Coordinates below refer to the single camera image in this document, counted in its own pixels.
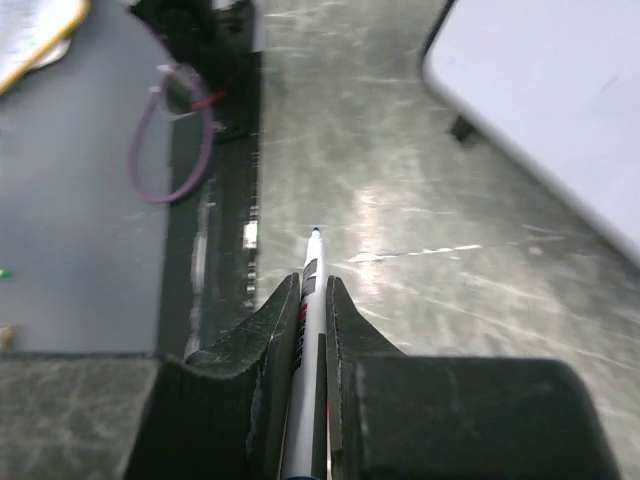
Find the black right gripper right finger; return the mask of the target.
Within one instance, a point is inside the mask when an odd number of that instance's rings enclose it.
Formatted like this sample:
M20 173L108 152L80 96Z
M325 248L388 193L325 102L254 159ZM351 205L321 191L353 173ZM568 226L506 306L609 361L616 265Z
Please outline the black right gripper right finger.
M617 479L585 382L549 358L408 355L327 285L337 479Z

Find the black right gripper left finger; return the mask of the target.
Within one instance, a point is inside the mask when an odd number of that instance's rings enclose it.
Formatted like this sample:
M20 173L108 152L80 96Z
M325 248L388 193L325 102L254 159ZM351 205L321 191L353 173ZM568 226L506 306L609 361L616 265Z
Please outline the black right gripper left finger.
M126 479L273 479L297 342L300 278L184 361L162 358Z

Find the white whiteboard marker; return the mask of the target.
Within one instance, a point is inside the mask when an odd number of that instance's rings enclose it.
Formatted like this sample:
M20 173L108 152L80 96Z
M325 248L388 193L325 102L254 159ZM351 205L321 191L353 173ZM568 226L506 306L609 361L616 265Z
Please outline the white whiteboard marker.
M324 240L314 228L307 245L280 477L327 477L327 266Z

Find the small black-framed whiteboard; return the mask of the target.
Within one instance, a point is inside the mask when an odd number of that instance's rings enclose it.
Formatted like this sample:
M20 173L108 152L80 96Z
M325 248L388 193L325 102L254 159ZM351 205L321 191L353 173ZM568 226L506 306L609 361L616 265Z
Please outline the small black-framed whiteboard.
M449 1L425 83L630 260L639 258L639 5Z

